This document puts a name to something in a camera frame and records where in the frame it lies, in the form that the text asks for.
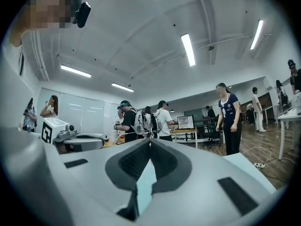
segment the fluorescent light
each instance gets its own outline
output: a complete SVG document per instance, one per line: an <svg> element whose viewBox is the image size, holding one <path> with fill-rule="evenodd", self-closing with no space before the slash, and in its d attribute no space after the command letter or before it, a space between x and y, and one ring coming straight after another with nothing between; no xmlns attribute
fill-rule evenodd
<svg viewBox="0 0 301 226"><path fill-rule="evenodd" d="M69 105L75 105L75 104L69 104ZM75 106L81 106L81 105L75 105Z"/></svg>
<svg viewBox="0 0 301 226"><path fill-rule="evenodd" d="M193 49L192 49L192 44L190 41L189 34L187 33L187 34L182 35L181 39L182 39L183 45L186 50L189 64L190 64L190 66L194 66L196 64L196 61L194 59L194 54L193 54Z"/></svg>
<svg viewBox="0 0 301 226"><path fill-rule="evenodd" d="M91 77L91 74L89 74L89 73L85 73L85 72L82 72L80 70L75 70L75 69L72 69L72 68L64 66L64 65L61 65L61 69L70 71L72 73L80 74L80 75L86 76L88 78Z"/></svg>
<svg viewBox="0 0 301 226"><path fill-rule="evenodd" d="M252 43L250 49L254 49L255 48L255 45L256 45L257 40L258 40L259 35L260 35L260 31L262 29L262 25L263 25L263 20L259 20L258 21L258 26L257 26L257 31L256 31L256 34L255 34L255 37L253 39L253 43Z"/></svg>
<svg viewBox="0 0 301 226"><path fill-rule="evenodd" d="M130 91L130 92L133 92L132 89L129 89L129 88L127 88L127 87L123 87L123 86L118 85L118 84L116 84L116 83L112 83L112 86L115 86L115 87L117 87L117 88L124 89L124 90Z"/></svg>

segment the black rectangular slot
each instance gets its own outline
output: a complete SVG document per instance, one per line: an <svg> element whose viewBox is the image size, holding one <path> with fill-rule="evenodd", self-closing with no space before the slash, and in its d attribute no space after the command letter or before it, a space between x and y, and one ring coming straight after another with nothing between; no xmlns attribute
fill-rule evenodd
<svg viewBox="0 0 301 226"><path fill-rule="evenodd" d="M78 160L75 160L75 161L65 162L64 164L65 164L66 168L73 168L73 167L85 164L87 162L88 161L86 159L78 159Z"/></svg>
<svg viewBox="0 0 301 226"><path fill-rule="evenodd" d="M258 204L232 178L220 179L218 180L218 183L242 216L258 206Z"/></svg>

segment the hand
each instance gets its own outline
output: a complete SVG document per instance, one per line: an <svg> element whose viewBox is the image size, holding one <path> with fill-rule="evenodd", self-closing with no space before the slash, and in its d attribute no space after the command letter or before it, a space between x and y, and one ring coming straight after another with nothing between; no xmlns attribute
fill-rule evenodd
<svg viewBox="0 0 301 226"><path fill-rule="evenodd" d="M230 130L231 132L237 132L237 125L233 124Z"/></svg>

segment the monitor screen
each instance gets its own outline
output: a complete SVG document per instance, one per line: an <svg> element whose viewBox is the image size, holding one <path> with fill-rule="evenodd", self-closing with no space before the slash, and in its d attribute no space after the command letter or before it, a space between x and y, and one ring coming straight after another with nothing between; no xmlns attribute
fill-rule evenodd
<svg viewBox="0 0 301 226"><path fill-rule="evenodd" d="M193 115L178 117L179 129L194 129Z"/></svg>

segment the navy blue t-shirt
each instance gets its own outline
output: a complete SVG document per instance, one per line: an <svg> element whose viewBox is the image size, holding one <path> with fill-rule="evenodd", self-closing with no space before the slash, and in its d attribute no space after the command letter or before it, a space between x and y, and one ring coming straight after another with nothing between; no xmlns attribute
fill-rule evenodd
<svg viewBox="0 0 301 226"><path fill-rule="evenodd" d="M235 109L233 103L236 101L238 101L236 95L229 94L228 99L225 102L222 102L222 100L218 102L218 106L222 109L225 124L232 125L235 120Z"/></svg>

